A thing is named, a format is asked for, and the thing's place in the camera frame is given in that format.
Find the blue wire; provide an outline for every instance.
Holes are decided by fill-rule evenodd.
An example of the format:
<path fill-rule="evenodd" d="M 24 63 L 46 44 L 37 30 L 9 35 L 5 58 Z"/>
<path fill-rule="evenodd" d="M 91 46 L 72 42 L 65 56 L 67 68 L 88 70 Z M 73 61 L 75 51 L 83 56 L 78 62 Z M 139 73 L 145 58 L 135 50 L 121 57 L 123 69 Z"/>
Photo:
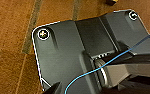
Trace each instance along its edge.
<path fill-rule="evenodd" d="M 144 42 L 144 41 L 147 40 L 148 38 L 150 38 L 150 35 L 148 35 L 148 36 L 146 36 L 145 38 L 143 38 L 141 41 L 139 41 L 139 42 L 138 42 L 136 45 L 134 45 L 132 48 L 130 48 L 130 49 L 128 49 L 128 50 L 122 52 L 122 53 L 119 54 L 119 55 L 117 55 L 116 57 L 114 57 L 113 59 L 111 59 L 110 61 L 108 61 L 107 63 L 105 63 L 103 66 L 101 66 L 101 67 L 99 67 L 99 68 L 97 68 L 97 69 L 95 69 L 95 70 L 89 71 L 89 72 L 87 72 L 87 73 L 84 73 L 84 74 L 82 74 L 82 75 L 76 77 L 73 81 L 71 81 L 71 82 L 67 85 L 67 87 L 66 87 L 66 89 L 65 89 L 65 94 L 67 94 L 68 88 L 69 88 L 77 79 L 79 79 L 79 78 L 81 78 L 81 77 L 83 77 L 83 76 L 86 76 L 86 75 L 88 75 L 88 74 L 90 74 L 90 73 L 93 73 L 93 72 L 96 72 L 96 71 L 100 70 L 101 68 L 105 67 L 106 65 L 108 65 L 109 63 L 111 63 L 112 61 L 114 61 L 115 59 L 117 59 L 118 57 L 120 57 L 120 56 L 124 55 L 125 53 L 131 51 L 132 49 L 134 49 L 135 47 L 137 47 L 138 45 L 140 45 L 142 42 Z"/>

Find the cable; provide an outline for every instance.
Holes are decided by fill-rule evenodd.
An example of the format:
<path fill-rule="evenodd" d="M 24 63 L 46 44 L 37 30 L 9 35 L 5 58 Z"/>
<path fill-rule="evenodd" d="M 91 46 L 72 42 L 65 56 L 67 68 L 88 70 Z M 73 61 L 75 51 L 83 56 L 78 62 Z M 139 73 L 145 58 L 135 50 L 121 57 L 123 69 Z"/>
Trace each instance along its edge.
<path fill-rule="evenodd" d="M 114 61 L 115 59 L 117 59 L 118 57 L 120 57 L 120 56 L 124 55 L 125 53 L 131 51 L 132 49 L 136 48 L 138 45 L 140 45 L 142 42 L 144 42 L 144 41 L 147 40 L 148 38 L 150 38 L 150 35 L 148 35 L 148 36 L 146 36 L 145 38 L 143 38 L 141 41 L 139 41 L 137 44 L 135 44 L 135 45 L 134 45 L 133 47 L 131 47 L 130 49 L 128 49 L 128 50 L 122 52 L 121 54 L 117 55 L 116 57 L 114 57 L 113 59 L 111 59 L 110 61 L 108 61 L 107 63 L 105 63 L 103 66 L 101 66 L 101 67 L 99 67 L 99 68 L 97 68 L 97 69 L 95 69 L 95 70 L 89 71 L 89 72 L 87 72 L 87 73 L 84 73 L 84 74 L 82 74 L 82 75 L 76 77 L 74 80 L 72 80 L 72 81 L 67 85 L 67 87 L 66 87 L 66 89 L 65 89 L 65 94 L 67 94 L 68 88 L 69 88 L 77 79 L 79 79 L 79 78 L 81 78 L 81 77 L 83 77 L 83 76 L 86 76 L 86 75 L 88 75 L 88 74 L 91 74 L 91 73 L 93 73 L 93 72 L 96 72 L 96 71 L 98 71 L 98 70 L 100 70 L 101 68 L 105 67 L 106 65 L 108 65 L 109 63 L 111 63 L 112 61 Z"/>

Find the screw head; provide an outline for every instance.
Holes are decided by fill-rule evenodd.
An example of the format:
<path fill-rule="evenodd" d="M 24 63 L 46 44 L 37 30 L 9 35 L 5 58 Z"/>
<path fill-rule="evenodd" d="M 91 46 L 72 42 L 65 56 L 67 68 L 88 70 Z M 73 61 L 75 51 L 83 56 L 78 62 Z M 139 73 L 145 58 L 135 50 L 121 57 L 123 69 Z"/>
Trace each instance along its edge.
<path fill-rule="evenodd" d="M 137 17 L 138 17 L 138 15 L 137 15 L 136 12 L 134 12 L 134 11 L 130 11 L 130 12 L 129 12 L 129 18 L 130 18 L 131 20 L 135 21 L 135 20 L 137 19 Z"/>
<path fill-rule="evenodd" d="M 46 40 L 49 38 L 49 31 L 47 29 L 41 29 L 39 30 L 38 32 L 38 37 L 41 39 L 41 40 Z"/>

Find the electronic device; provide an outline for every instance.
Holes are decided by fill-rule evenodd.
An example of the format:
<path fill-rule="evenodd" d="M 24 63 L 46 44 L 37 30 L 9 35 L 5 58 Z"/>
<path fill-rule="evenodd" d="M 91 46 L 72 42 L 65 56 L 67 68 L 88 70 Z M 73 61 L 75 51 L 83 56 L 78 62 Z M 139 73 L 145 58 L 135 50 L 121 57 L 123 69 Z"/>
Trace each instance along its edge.
<path fill-rule="evenodd" d="M 64 94 L 75 77 L 102 66 L 148 35 L 134 10 L 39 26 L 32 39 L 41 84 L 45 91 L 54 85 L 59 90 L 54 88 L 57 93 L 53 94 Z M 150 87 L 133 82 L 136 78 L 150 79 L 150 39 L 101 70 L 78 79 L 67 93 L 99 94 L 103 88 Z"/>

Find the wooden surface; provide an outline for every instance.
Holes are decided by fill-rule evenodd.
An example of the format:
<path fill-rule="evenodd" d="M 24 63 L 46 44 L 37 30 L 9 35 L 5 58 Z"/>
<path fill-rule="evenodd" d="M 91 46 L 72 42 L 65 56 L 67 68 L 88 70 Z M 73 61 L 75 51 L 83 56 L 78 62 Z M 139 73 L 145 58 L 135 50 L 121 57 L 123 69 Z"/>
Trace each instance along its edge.
<path fill-rule="evenodd" d="M 31 32 L 56 21 L 133 9 L 150 33 L 150 0 L 0 0 L 0 94 L 41 94 Z"/>

